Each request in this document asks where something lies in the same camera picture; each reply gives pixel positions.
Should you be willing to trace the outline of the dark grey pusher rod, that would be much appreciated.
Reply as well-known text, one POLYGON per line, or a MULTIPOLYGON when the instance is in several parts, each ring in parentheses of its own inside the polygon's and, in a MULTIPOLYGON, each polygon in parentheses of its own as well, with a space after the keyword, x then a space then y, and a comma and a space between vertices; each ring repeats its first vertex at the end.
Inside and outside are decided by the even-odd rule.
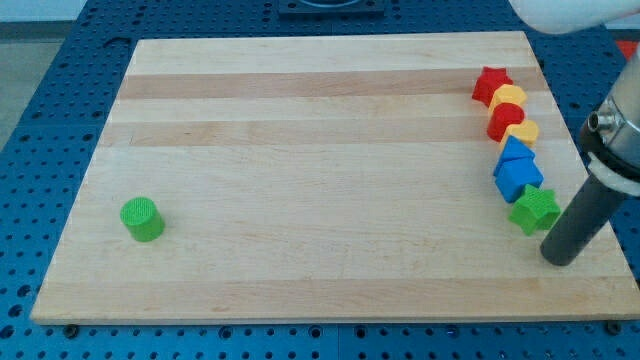
POLYGON ((627 197, 591 174, 541 243, 543 258, 556 266, 571 264, 627 197))

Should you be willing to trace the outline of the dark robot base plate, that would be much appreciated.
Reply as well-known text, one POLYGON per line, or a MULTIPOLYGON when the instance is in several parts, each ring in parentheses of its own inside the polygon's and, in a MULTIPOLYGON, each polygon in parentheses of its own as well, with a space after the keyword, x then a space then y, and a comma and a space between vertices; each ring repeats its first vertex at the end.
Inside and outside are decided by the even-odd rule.
POLYGON ((386 0, 278 0, 280 16, 380 15, 386 0))

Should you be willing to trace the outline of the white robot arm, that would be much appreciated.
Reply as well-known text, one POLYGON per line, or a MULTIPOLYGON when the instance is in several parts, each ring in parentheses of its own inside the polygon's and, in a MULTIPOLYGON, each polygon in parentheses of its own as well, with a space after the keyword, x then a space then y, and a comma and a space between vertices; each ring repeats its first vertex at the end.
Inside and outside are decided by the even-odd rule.
MULTIPOLYGON (((560 35, 639 12, 639 0, 511 0, 529 27, 560 35)), ((571 264, 629 197, 639 196, 639 54, 631 55, 579 134, 589 176, 540 245, 551 264, 571 264)))

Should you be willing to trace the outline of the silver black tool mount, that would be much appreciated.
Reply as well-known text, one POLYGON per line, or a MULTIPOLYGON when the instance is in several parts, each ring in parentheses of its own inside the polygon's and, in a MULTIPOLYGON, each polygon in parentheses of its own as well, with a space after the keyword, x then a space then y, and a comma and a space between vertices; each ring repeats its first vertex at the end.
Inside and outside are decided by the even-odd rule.
POLYGON ((617 192, 639 195, 639 49, 587 117, 580 141, 592 175, 617 192))

